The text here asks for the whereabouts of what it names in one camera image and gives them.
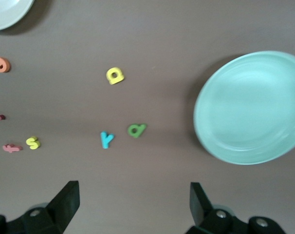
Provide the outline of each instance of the teal plate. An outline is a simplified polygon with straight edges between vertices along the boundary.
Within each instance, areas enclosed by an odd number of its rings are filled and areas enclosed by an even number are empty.
[[[261,51],[220,68],[202,88],[195,132],[215,157],[250,165],[295,147],[295,56]]]

